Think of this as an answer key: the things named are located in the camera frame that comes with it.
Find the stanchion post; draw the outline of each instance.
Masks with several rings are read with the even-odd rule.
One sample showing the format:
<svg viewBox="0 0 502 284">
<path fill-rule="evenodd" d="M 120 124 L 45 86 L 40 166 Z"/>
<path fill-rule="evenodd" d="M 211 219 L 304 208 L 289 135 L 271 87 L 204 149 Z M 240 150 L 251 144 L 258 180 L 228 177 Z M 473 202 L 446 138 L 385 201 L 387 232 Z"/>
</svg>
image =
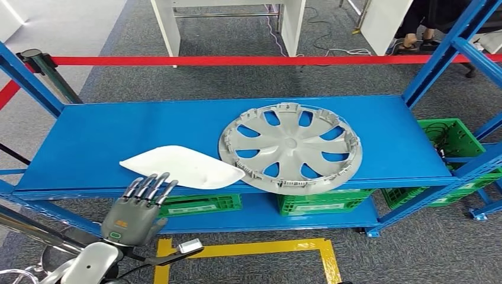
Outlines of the stanchion post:
<svg viewBox="0 0 502 284">
<path fill-rule="evenodd" d="M 39 49 L 28 49 L 17 56 L 28 64 L 35 73 L 39 73 L 43 78 L 48 78 L 50 85 L 54 86 L 63 95 L 63 101 L 71 104 L 82 104 L 82 100 L 75 91 L 68 85 L 63 76 L 56 70 L 57 64 L 52 61 L 47 53 L 42 53 Z"/>
</svg>

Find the metal pole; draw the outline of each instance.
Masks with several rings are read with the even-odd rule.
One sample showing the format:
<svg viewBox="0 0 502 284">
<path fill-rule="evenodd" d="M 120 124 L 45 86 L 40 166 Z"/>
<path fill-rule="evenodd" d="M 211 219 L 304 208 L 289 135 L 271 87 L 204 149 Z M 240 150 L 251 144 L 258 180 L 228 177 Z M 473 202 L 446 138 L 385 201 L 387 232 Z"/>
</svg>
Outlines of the metal pole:
<svg viewBox="0 0 502 284">
<path fill-rule="evenodd" d="M 9 147 L 3 145 L 2 143 L 0 143 L 0 150 L 6 152 L 8 155 L 10 155 L 11 157 L 17 159 L 21 163 L 30 164 L 30 160 L 28 160 L 25 157 L 19 155 L 14 150 L 12 150 Z"/>
<path fill-rule="evenodd" d="M 44 80 L 44 82 L 49 86 L 49 88 L 54 91 L 54 96 L 56 96 L 63 104 L 69 105 L 72 102 L 56 87 L 56 85 L 45 75 L 39 74 L 40 79 Z"/>
<path fill-rule="evenodd" d="M 354 11 L 356 12 L 356 14 L 358 16 L 361 16 L 361 11 L 359 10 L 359 8 L 356 6 L 356 4 L 354 4 L 354 2 L 352 2 L 352 0 L 347 0 L 347 2 L 349 3 L 349 5 L 352 7 L 352 9 L 354 9 Z"/>
<path fill-rule="evenodd" d="M 56 70 L 57 65 L 55 65 L 51 60 L 50 56 L 46 53 L 42 53 L 39 49 L 28 49 L 20 53 L 23 60 L 32 60 L 34 64 L 39 68 L 42 75 L 46 75 L 49 80 L 52 81 L 54 86 L 73 104 L 82 104 L 82 100 L 78 97 L 75 91 L 68 85 L 65 79 Z"/>
<path fill-rule="evenodd" d="M 35 222 L 3 205 L 0 205 L 0 225 L 70 254 L 78 255 L 85 247 L 60 232 Z"/>
<path fill-rule="evenodd" d="M 281 21 L 282 21 L 282 14 L 281 13 L 282 13 L 282 8 L 283 8 L 282 5 L 283 4 L 277 5 L 277 25 L 275 27 L 275 29 L 276 29 L 275 32 L 278 34 L 281 33 L 281 25 L 282 25 L 281 24 Z"/>
<path fill-rule="evenodd" d="M 361 29 L 362 23 L 364 22 L 364 18 L 366 18 L 366 14 L 368 13 L 368 8 L 370 3 L 371 0 L 366 0 L 366 2 L 364 2 L 364 7 L 362 8 L 362 14 L 361 16 L 359 16 L 358 25 L 356 26 L 357 30 Z"/>
<path fill-rule="evenodd" d="M 216 18 L 216 17 L 266 17 L 277 16 L 278 13 L 251 13 L 251 14 L 182 14 L 176 18 Z"/>
</svg>

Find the green plastic crate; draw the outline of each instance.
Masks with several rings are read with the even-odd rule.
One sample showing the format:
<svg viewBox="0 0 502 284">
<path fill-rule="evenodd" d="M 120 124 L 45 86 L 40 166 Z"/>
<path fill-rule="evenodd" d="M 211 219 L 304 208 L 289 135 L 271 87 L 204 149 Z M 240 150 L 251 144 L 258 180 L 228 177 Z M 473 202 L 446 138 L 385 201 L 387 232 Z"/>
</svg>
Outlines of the green plastic crate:
<svg viewBox="0 0 502 284">
<path fill-rule="evenodd" d="M 174 196 L 164 201 L 159 217 L 241 210 L 239 194 Z"/>
<path fill-rule="evenodd" d="M 315 195 L 278 195 L 284 216 L 350 212 L 375 189 L 347 189 Z"/>
<path fill-rule="evenodd" d="M 476 157 L 486 151 L 458 118 L 420 120 L 419 124 L 434 146 L 444 150 L 445 157 Z M 452 163 L 448 165 L 448 168 L 455 170 L 462 165 L 461 163 Z M 496 169 L 466 184 L 461 189 L 483 188 L 500 178 L 502 178 L 502 170 Z"/>
<path fill-rule="evenodd" d="M 421 188 L 385 188 L 382 189 L 382 193 L 384 195 L 385 201 L 387 202 L 387 205 L 391 209 L 396 209 L 428 188 L 429 187 L 427 186 Z M 428 206 L 447 206 L 477 190 L 478 188 L 457 189 L 456 191 L 444 196 L 443 198 L 432 202 Z"/>
<path fill-rule="evenodd" d="M 473 188 L 473 189 L 468 189 L 467 191 L 469 191 L 469 192 L 450 193 L 450 194 L 432 202 L 431 204 L 428 205 L 428 207 L 441 207 L 441 206 L 450 205 L 450 204 L 455 203 L 455 202 L 459 201 L 460 199 L 466 197 L 467 195 L 474 193 L 477 190 L 478 190 L 477 188 Z"/>
</svg>

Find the white table leg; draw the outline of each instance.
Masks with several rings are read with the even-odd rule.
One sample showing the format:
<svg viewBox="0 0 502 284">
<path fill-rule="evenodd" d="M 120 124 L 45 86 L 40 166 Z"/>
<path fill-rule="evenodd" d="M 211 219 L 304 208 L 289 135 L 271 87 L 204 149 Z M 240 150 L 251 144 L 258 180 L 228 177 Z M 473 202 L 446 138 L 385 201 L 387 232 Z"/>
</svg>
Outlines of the white table leg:
<svg viewBox="0 0 502 284">
<path fill-rule="evenodd" d="M 305 2 L 307 0 L 284 0 L 281 36 L 290 57 L 297 55 Z"/>
<path fill-rule="evenodd" d="M 179 43 L 181 38 L 179 36 L 178 25 L 174 17 L 172 1 L 170 0 L 151 0 L 155 17 L 159 23 L 162 38 L 166 43 L 169 56 L 179 55 Z"/>
</svg>

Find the red barrier rope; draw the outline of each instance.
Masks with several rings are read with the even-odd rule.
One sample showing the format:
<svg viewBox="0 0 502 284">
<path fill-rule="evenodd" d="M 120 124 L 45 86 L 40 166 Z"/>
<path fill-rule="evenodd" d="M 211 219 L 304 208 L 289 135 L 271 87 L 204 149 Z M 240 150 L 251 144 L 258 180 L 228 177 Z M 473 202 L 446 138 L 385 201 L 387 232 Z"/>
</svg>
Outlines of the red barrier rope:
<svg viewBox="0 0 502 284">
<path fill-rule="evenodd" d="M 488 55 L 502 62 L 502 54 Z M 265 57 L 265 56 L 98 56 L 52 57 L 58 65 L 80 66 L 287 66 L 287 65 L 360 65 L 360 64 L 423 64 L 429 55 L 403 56 L 332 56 L 332 57 Z M 469 62 L 458 55 L 454 63 Z"/>
<path fill-rule="evenodd" d="M 2 109 L 12 99 L 19 89 L 20 87 L 16 84 L 16 82 L 10 80 L 7 85 L 0 90 L 0 109 Z"/>
</svg>

